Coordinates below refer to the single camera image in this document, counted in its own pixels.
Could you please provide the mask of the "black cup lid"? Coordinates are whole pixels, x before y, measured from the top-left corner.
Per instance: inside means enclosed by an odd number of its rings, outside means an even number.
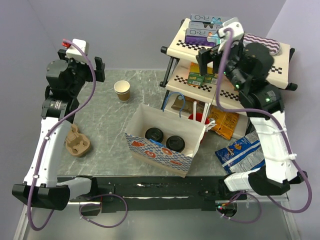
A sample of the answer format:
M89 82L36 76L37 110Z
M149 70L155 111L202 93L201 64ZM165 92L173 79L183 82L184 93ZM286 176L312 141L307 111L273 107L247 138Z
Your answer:
M172 151L181 153L185 149L185 141L178 135L172 135L166 140L166 147Z
M151 127L145 132L145 138L161 143L164 139L164 133L157 127Z

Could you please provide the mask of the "paper takeout bag blue handles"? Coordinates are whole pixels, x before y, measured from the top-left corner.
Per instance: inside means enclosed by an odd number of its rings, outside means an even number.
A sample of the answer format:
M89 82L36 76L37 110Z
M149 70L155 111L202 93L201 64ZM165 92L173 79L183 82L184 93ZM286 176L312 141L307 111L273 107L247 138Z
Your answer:
M181 114L141 103L125 129L132 156L185 177L198 152L206 126Z

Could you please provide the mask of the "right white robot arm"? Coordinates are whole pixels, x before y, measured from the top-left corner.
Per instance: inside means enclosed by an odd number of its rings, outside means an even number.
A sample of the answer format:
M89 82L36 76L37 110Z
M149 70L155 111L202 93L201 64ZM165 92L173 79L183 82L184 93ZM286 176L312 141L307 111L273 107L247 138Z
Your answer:
M274 63L267 47L260 43L244 46L230 42L201 49L196 56L201 75L213 63L218 74L216 105L224 112L246 113L258 135L265 165L259 169L226 176L218 193L230 199L238 191L251 190L261 196L282 195L291 184L307 182L296 162L285 123L285 107L280 90L267 81ZM238 93L241 108L227 109L220 103L220 84L226 77Z

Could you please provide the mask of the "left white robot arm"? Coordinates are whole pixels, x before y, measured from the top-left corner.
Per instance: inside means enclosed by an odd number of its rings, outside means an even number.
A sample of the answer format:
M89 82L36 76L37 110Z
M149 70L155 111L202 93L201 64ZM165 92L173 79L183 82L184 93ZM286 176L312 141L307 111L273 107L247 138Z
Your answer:
M36 152L23 182L13 185L12 195L31 208L61 211L79 196L93 201L99 195L93 176L78 175L59 182L57 175L65 139L75 118L74 110L80 105L77 97L86 82L93 79L104 82L105 63L96 56L96 68L91 71L85 60L77 60L63 49L58 56L47 66L48 85Z

